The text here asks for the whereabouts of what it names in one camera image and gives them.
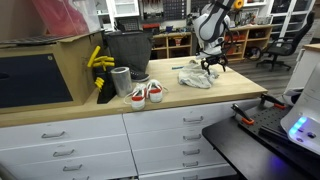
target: white device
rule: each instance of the white device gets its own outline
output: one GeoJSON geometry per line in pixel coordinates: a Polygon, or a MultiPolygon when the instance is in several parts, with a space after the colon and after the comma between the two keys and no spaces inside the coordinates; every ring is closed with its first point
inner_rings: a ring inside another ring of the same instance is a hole
{"type": "Polygon", "coordinates": [[[202,15],[193,20],[194,31],[198,38],[200,48],[196,59],[207,58],[221,54],[221,35],[230,26],[230,18],[227,15],[234,0],[220,0],[206,5],[202,15]]]}
{"type": "Polygon", "coordinates": [[[320,63],[314,68],[298,101],[281,119],[288,138],[320,155],[320,63]]]}

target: white sneaker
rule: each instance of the white sneaker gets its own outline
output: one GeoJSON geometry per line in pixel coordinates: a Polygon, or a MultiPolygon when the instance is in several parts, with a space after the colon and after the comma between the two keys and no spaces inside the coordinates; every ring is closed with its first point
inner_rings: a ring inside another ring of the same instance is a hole
{"type": "Polygon", "coordinates": [[[137,83],[133,91],[130,94],[126,95],[126,97],[124,97],[124,103],[131,104],[132,109],[135,111],[142,110],[146,105],[145,103],[146,95],[147,95],[146,85],[137,83]],[[126,98],[129,96],[132,96],[131,103],[126,102],[126,98]]]}
{"type": "Polygon", "coordinates": [[[150,98],[150,101],[153,103],[161,102],[163,89],[166,88],[163,87],[158,80],[151,79],[147,84],[147,98],[150,98]]]}

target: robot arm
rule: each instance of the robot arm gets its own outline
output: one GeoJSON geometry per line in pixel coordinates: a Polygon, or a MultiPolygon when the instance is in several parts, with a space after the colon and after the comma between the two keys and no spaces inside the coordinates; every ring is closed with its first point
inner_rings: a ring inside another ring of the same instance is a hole
{"type": "Polygon", "coordinates": [[[202,49],[196,56],[196,59],[202,61],[202,68],[209,71],[209,66],[221,64],[224,66],[228,63],[227,58],[222,54],[221,44],[224,38],[221,37],[230,25],[230,18],[227,15],[235,0],[216,0],[206,5],[202,10],[202,15],[193,20],[194,30],[202,49]]]}

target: white cabinet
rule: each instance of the white cabinet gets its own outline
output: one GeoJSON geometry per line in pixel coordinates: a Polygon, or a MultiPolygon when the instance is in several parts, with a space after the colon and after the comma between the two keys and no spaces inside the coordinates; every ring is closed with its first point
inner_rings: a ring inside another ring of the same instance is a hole
{"type": "Polygon", "coordinates": [[[139,16],[138,0],[107,0],[112,6],[114,17],[139,16]]]}
{"type": "Polygon", "coordinates": [[[294,36],[306,23],[306,17],[312,10],[315,0],[269,0],[259,16],[272,15],[271,39],[294,36]]]}
{"type": "Polygon", "coordinates": [[[109,0],[95,0],[95,3],[101,28],[106,31],[113,31],[114,17],[111,2],[109,0]]]}
{"type": "Polygon", "coordinates": [[[308,49],[301,49],[297,57],[297,64],[293,70],[286,90],[304,87],[313,72],[314,67],[320,62],[320,53],[308,49]]]}
{"type": "Polygon", "coordinates": [[[203,179],[235,174],[204,139],[202,129],[233,116],[233,103],[250,108],[257,101],[231,101],[124,114],[139,179],[203,179]]]}
{"type": "Polygon", "coordinates": [[[0,128],[0,163],[22,180],[137,175],[121,114],[0,128]]]}

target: sneaker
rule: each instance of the sneaker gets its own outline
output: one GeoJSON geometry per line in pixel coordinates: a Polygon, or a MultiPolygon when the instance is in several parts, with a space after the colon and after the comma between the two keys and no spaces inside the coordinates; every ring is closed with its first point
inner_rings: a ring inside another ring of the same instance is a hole
{"type": "Polygon", "coordinates": [[[133,91],[124,97],[125,104],[131,104],[131,107],[135,111],[142,110],[145,107],[145,97],[147,95],[147,89],[145,84],[137,83],[133,91]],[[131,103],[126,102],[126,98],[131,97],[131,103]]]}
{"type": "Polygon", "coordinates": [[[130,69],[131,80],[133,82],[145,82],[149,79],[149,74],[145,74],[142,72],[137,72],[130,69]]]}
{"type": "Polygon", "coordinates": [[[150,101],[153,103],[161,102],[163,89],[166,88],[158,80],[151,79],[147,84],[147,98],[150,98],[150,101]]]}

